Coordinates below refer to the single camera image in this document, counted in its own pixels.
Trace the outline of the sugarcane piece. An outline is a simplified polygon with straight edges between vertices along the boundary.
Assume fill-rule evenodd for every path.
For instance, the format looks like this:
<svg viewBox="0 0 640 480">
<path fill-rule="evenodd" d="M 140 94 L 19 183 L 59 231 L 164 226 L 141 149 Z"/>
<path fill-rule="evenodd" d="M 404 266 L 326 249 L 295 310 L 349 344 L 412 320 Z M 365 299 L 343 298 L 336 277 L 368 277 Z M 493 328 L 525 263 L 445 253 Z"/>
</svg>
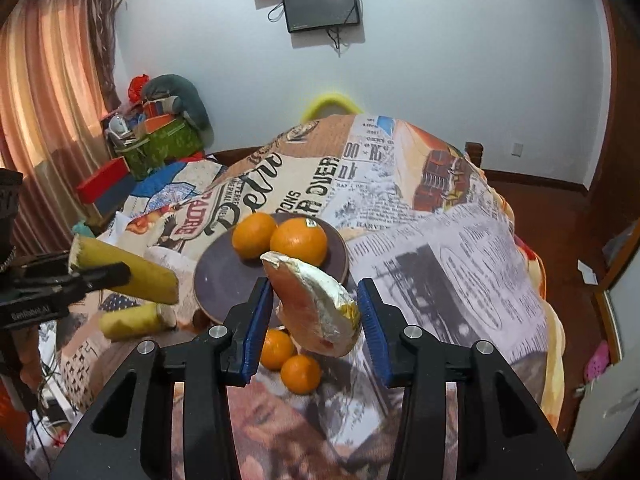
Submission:
<svg viewBox="0 0 640 480">
<path fill-rule="evenodd" d="M 179 301 L 179 280 L 174 271 L 96 238 L 76 235 L 68 265 L 78 273 L 103 273 L 96 285 L 98 289 L 114 290 L 157 304 Z"/>
<path fill-rule="evenodd" d="M 172 307 L 145 302 L 141 306 L 104 313 L 99 326 L 106 339 L 119 341 L 172 330 L 177 321 Z"/>
</svg>

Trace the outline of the pomelo segment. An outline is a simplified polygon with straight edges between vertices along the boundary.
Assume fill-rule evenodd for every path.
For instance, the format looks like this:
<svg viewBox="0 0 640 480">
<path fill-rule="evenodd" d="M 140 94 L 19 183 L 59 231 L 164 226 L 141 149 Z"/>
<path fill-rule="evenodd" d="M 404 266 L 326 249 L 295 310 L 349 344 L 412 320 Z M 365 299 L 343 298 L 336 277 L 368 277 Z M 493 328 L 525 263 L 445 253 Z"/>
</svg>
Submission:
<svg viewBox="0 0 640 480">
<path fill-rule="evenodd" d="M 280 252 L 265 252 L 260 261 L 280 300 L 277 317 L 299 347 L 332 358 L 349 354 L 361 316 L 346 288 L 316 266 Z"/>
</svg>

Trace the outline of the small tangerine left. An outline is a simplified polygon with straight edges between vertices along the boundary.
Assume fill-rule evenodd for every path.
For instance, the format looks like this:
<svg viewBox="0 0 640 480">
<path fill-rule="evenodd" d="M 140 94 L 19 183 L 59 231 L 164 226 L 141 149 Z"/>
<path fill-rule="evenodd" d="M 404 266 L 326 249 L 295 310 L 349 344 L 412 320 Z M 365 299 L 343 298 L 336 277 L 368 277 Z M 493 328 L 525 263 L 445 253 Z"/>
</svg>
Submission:
<svg viewBox="0 0 640 480">
<path fill-rule="evenodd" d="M 270 328 L 262 345 L 259 362 L 267 370 L 280 370 L 284 363 L 296 354 L 297 349 L 291 336 L 283 330 Z"/>
</svg>

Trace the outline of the small tangerine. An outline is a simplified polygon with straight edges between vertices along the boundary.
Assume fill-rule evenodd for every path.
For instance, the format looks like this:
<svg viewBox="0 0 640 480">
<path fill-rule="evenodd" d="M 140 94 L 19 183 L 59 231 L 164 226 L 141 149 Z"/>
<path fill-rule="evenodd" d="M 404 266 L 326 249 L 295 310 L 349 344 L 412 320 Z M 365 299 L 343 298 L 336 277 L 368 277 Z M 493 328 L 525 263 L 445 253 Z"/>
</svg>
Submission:
<svg viewBox="0 0 640 480">
<path fill-rule="evenodd" d="M 283 330 L 270 328 L 262 345 L 259 362 L 267 370 L 280 370 L 284 363 L 296 354 L 297 349 L 291 336 Z"/>
<path fill-rule="evenodd" d="M 319 363 L 311 356 L 299 354 L 284 362 L 280 378 L 289 392 L 306 396 L 318 388 L 322 371 Z"/>
</svg>

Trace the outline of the red flat box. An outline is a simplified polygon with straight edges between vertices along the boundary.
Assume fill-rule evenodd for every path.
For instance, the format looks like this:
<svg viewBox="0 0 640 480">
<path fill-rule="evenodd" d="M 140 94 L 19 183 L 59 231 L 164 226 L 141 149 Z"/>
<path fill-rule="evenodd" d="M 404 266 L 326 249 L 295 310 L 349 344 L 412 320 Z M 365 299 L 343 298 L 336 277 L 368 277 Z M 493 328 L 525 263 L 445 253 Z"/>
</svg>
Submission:
<svg viewBox="0 0 640 480">
<path fill-rule="evenodd" d="M 111 159 L 96 170 L 88 179 L 76 186 L 76 193 L 83 204 L 94 203 L 109 188 L 117 184 L 129 174 L 126 159 L 117 157 Z"/>
</svg>

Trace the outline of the dark round plate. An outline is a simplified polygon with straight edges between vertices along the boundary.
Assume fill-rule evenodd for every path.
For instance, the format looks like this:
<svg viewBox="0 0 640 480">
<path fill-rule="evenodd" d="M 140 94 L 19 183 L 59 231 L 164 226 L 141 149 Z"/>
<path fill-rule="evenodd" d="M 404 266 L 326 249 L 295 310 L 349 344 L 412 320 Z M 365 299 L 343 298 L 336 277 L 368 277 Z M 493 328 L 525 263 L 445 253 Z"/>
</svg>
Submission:
<svg viewBox="0 0 640 480">
<path fill-rule="evenodd" d="M 297 260 L 303 271 L 323 272 L 345 285 L 348 275 L 348 252 L 341 234 L 328 222 L 317 219 L 328 238 L 328 251 L 322 265 L 316 268 Z M 198 305 L 215 323 L 222 323 L 232 307 L 250 298 L 255 282 L 266 278 L 262 260 L 242 260 L 232 248 L 232 232 L 217 238 L 198 259 L 193 287 Z"/>
</svg>

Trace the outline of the small tangerine right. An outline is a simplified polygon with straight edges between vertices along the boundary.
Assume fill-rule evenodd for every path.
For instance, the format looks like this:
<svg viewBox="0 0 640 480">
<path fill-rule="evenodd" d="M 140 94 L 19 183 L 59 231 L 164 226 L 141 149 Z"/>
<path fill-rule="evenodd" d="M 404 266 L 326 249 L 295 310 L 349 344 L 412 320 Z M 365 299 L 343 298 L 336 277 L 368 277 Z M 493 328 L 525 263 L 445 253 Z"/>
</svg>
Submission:
<svg viewBox="0 0 640 480">
<path fill-rule="evenodd" d="M 318 388 L 322 371 L 319 363 L 311 356 L 299 354 L 284 362 L 280 378 L 289 392 L 306 396 Z"/>
</svg>

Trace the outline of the large orange left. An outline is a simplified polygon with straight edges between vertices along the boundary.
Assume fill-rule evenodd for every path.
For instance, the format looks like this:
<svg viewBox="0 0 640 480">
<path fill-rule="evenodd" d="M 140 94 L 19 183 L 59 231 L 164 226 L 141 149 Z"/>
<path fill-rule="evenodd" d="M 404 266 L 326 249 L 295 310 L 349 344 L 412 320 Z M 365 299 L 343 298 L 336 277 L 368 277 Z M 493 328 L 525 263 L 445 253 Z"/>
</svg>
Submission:
<svg viewBox="0 0 640 480">
<path fill-rule="evenodd" d="M 277 226 L 276 220 L 270 214 L 250 214 L 233 229 L 232 248 L 243 260 L 257 259 L 269 249 L 272 234 Z"/>
</svg>

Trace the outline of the large orange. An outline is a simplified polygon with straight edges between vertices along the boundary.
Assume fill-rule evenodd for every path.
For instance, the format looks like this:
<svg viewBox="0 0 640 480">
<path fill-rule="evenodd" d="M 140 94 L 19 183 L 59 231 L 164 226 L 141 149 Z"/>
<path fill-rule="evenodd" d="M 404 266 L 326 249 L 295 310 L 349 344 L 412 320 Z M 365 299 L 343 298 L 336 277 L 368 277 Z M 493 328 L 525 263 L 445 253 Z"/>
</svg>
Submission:
<svg viewBox="0 0 640 480">
<path fill-rule="evenodd" d="M 270 250 L 321 266 L 329 250 L 329 240 L 316 220 L 296 217 L 282 222 L 273 232 Z"/>
<path fill-rule="evenodd" d="M 276 220 L 270 214 L 250 214 L 233 229 L 232 248 L 243 260 L 257 259 L 269 249 L 272 234 L 277 226 Z"/>
</svg>

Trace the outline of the large orange right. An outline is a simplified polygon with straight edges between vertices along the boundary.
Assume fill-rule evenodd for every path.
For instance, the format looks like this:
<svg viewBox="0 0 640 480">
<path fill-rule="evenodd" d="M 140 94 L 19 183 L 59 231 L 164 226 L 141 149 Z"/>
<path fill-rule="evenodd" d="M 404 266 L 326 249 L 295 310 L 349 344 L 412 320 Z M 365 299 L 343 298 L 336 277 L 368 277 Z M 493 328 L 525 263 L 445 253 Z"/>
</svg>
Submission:
<svg viewBox="0 0 640 480">
<path fill-rule="evenodd" d="M 321 266 L 329 250 L 329 240 L 316 220 L 296 217 L 282 222 L 273 232 L 270 250 Z"/>
</svg>

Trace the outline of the orange striped curtain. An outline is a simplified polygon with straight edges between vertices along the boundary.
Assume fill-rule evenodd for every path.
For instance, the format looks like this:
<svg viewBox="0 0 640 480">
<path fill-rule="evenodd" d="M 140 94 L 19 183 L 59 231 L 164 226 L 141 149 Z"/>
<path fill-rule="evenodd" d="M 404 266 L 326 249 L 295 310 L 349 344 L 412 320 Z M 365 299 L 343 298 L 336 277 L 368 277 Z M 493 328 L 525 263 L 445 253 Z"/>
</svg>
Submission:
<svg viewBox="0 0 640 480">
<path fill-rule="evenodd" d="M 1 27 L 1 166 L 22 174 L 12 240 L 23 255 L 70 246 L 76 188 L 110 158 L 89 0 L 20 0 Z"/>
</svg>

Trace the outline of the grey neck pillow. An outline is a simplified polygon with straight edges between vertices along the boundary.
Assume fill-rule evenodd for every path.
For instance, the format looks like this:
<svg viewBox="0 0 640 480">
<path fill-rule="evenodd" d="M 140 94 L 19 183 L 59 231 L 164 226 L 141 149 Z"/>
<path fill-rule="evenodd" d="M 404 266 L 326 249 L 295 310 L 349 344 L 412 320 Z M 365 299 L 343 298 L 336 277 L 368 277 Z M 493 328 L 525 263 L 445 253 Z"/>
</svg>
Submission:
<svg viewBox="0 0 640 480">
<path fill-rule="evenodd" d="M 198 131 L 212 132 L 204 103 L 194 84 L 183 76 L 165 74 L 154 77 L 142 87 L 143 101 L 169 100 L 170 112 L 182 115 Z"/>
</svg>

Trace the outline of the newspaper print cloth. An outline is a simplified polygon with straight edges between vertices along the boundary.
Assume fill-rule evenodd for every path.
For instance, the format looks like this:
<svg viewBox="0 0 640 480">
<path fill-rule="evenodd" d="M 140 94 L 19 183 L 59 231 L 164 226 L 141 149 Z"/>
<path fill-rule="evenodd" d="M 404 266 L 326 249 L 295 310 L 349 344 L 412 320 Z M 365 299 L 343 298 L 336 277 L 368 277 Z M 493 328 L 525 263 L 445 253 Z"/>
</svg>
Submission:
<svg viewBox="0 0 640 480">
<path fill-rule="evenodd" d="M 343 286 L 356 302 L 359 282 L 370 278 L 386 304 L 438 341 L 465 348 L 491 342 L 555 431 L 564 393 L 563 327 L 546 299 L 544 267 L 515 235 L 509 204 L 454 146 L 403 120 L 374 115 L 305 122 L 231 166 L 149 231 L 126 226 L 110 245 L 177 275 L 177 329 L 110 341 L 101 316 L 134 307 L 134 297 L 90 295 L 88 321 L 62 353 L 66 385 L 84 415 L 141 341 L 175 346 L 223 323 L 198 305 L 194 271 L 217 238 L 255 212 L 270 214 L 278 226 L 296 217 L 328 222 L 347 247 Z M 273 291 L 267 330 L 291 336 L 277 317 L 279 304 Z M 228 388 L 238 479 L 391 479 L 404 392 L 375 373 L 362 320 L 354 348 L 340 358 L 306 351 L 291 338 L 296 356 L 319 363 L 320 385 L 299 396 L 283 385 L 280 370 L 259 362 L 245 387 Z M 189 479 L 183 393 L 178 382 L 168 479 Z M 446 400 L 441 479 L 460 479 L 454 382 L 446 385 Z"/>
</svg>

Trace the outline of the brown wooden door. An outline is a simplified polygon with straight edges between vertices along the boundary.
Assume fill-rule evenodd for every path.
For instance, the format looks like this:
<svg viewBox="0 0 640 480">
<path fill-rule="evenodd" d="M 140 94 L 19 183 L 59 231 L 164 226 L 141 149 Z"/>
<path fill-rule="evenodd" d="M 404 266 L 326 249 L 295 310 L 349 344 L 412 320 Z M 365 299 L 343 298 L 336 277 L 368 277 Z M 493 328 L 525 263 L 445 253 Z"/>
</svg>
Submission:
<svg viewBox="0 0 640 480">
<path fill-rule="evenodd" d="M 608 119 L 588 194 L 601 243 L 639 219 L 639 37 L 616 0 L 602 0 L 611 47 Z"/>
</svg>

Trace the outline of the wall mounted black monitor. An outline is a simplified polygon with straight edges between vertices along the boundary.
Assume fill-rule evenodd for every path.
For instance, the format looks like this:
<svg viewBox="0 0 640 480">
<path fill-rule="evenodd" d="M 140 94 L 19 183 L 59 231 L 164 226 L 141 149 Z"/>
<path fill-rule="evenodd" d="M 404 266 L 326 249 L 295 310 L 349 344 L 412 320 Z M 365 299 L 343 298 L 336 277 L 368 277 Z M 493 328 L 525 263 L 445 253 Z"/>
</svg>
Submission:
<svg viewBox="0 0 640 480">
<path fill-rule="evenodd" d="M 359 0 L 283 0 L 290 34 L 360 24 Z"/>
</svg>

